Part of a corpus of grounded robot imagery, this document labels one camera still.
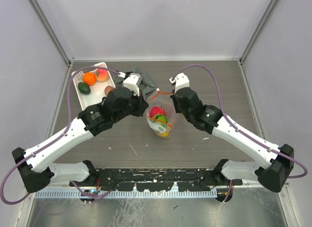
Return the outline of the brown passion fruit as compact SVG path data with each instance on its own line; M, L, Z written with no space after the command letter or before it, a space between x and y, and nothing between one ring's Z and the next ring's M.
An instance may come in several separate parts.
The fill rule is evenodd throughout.
M114 88L110 85L106 86L104 89L104 94L105 96L107 96L109 94L110 91L112 91Z

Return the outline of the clear zip top bag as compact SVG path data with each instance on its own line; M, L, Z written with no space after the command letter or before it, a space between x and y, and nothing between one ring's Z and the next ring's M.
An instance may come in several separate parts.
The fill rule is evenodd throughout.
M167 138L181 114L176 113L172 92L162 92L157 88L148 98L149 107L145 112L150 129L159 137Z

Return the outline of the green striped melon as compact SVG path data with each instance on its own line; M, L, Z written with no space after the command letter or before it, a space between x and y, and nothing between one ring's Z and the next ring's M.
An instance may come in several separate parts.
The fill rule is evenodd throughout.
M160 122L160 123L167 123L168 122L167 117L165 115L161 115L161 114L154 115L152 117L152 119L157 121L157 122Z

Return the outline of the red apple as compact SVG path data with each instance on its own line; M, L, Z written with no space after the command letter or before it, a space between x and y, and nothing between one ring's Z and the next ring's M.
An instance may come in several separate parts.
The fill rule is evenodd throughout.
M154 115L161 114L161 115L167 115L165 109L162 106L154 106L150 110L150 117L153 117Z

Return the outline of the dark green avocado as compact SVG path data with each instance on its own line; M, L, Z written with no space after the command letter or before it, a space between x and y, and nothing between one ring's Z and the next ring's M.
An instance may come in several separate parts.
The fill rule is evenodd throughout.
M81 94L88 95L91 93L90 86L84 82L78 83L78 90Z

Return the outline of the orange fruit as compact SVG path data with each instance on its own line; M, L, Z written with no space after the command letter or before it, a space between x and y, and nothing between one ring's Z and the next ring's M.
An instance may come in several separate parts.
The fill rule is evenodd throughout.
M94 85L96 82L97 82L97 79L96 79L96 76L94 75L94 73L92 72L87 72L87 73L84 73L83 76L82 76L82 81L91 86L91 85Z

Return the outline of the yellow lemon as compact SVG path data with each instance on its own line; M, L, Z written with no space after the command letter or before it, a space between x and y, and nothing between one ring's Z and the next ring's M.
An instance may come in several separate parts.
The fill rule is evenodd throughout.
M170 132L169 131L165 131L163 133L159 133L158 135L162 138L167 138L169 136Z

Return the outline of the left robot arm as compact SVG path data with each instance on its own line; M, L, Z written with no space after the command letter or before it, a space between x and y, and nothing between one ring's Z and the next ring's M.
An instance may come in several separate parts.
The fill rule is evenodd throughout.
M76 145L111 129L113 124L132 115L140 117L148 108L142 91L137 93L119 86L100 103L86 107L68 126L46 141L27 150L12 151L18 171L29 193L42 190L52 183L82 182L93 186L98 171L89 160L76 164L56 164L55 160Z

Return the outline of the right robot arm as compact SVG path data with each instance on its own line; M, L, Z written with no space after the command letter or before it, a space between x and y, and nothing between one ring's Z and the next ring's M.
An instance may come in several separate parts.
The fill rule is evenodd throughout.
M294 149L270 143L241 127L213 105L203 104L195 91L184 87L171 95L177 113L196 129L219 137L250 156L252 162L223 159L214 172L214 180L225 185L229 180L258 181L263 187L280 192L294 167Z

